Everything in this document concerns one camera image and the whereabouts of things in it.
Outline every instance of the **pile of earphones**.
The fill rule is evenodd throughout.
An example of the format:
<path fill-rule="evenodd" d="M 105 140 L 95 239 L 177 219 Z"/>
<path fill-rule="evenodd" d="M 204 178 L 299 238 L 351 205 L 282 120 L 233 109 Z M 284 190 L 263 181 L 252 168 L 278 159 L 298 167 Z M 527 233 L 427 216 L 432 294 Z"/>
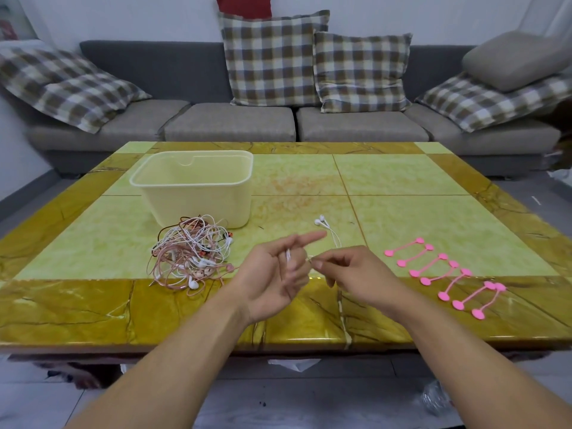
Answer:
<path fill-rule="evenodd" d="M 151 249 L 154 281 L 169 289 L 187 289 L 187 295 L 201 292 L 205 280 L 221 280 L 234 271 L 226 260 L 231 253 L 232 233 L 213 223 L 211 216 L 183 217 L 179 224 L 162 229 Z"/>
<path fill-rule="evenodd" d="M 314 224 L 316 226 L 325 227 L 327 230 L 329 230 L 332 234 L 333 244 L 336 246 L 336 248 L 341 248 L 341 239 L 338 236 L 338 234 L 332 230 L 332 227 L 329 225 L 329 223 L 325 219 L 325 216 L 320 215 L 320 218 L 316 218 L 314 220 Z"/>

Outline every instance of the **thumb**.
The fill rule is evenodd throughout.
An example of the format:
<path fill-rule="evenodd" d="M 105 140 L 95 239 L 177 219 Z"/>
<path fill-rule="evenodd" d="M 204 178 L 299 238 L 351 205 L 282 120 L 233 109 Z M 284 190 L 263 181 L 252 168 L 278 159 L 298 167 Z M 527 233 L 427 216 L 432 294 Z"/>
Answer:
<path fill-rule="evenodd" d="M 333 279 L 335 281 L 342 281 L 341 274 L 344 271 L 343 266 L 339 266 L 323 260 L 312 260 L 312 268 L 314 268 L 320 274 L 325 275 L 329 279 Z"/>

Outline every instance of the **sofa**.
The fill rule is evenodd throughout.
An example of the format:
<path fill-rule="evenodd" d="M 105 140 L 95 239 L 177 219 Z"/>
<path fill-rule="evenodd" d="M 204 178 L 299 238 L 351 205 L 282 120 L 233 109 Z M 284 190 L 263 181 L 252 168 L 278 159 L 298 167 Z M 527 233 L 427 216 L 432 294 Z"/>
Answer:
<path fill-rule="evenodd" d="M 85 57 L 153 96 L 97 134 L 27 110 L 26 136 L 60 173 L 81 174 L 129 141 L 439 142 L 485 175 L 539 169 L 561 133 L 533 118 L 471 134 L 419 104 L 405 112 L 321 114 L 318 107 L 231 106 L 222 43 L 85 41 Z M 403 77 L 412 102 L 461 72 L 471 46 L 411 46 Z"/>

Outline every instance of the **cream plastic container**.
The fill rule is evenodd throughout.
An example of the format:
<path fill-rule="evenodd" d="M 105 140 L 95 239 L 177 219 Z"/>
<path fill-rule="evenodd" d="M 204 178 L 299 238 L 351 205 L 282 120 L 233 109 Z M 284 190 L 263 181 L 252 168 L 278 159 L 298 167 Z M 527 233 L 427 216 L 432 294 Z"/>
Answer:
<path fill-rule="evenodd" d="M 242 150 L 161 152 L 147 158 L 129 183 L 163 227 L 181 217 L 211 215 L 233 229 L 250 217 L 253 162 L 252 153 Z"/>

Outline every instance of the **coffee table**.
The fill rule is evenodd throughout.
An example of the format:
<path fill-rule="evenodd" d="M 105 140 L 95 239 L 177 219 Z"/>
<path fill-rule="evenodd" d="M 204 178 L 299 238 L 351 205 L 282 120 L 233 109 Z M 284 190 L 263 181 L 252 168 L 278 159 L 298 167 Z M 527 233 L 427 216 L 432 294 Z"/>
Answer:
<path fill-rule="evenodd" d="M 423 237 L 475 275 L 452 288 L 452 300 L 487 279 L 507 286 L 482 321 L 470 310 L 491 293 L 462 312 L 438 301 L 479 337 L 499 349 L 572 344 L 572 242 L 440 144 L 132 142 L 0 241 L 0 352 L 147 352 L 212 297 L 218 282 L 191 298 L 149 287 L 160 226 L 129 177 L 149 154 L 218 149 L 256 155 L 251 218 L 234 230 L 235 265 L 254 244 L 315 230 L 324 214 L 344 246 L 366 244 L 408 286 L 438 301 L 450 279 L 425 287 L 395 265 L 418 247 L 383 256 Z M 332 247 L 329 237 L 308 251 Z M 437 264 L 427 276 L 447 269 Z M 394 349 L 414 349 L 399 324 L 312 277 L 282 313 L 249 327 L 236 353 Z"/>

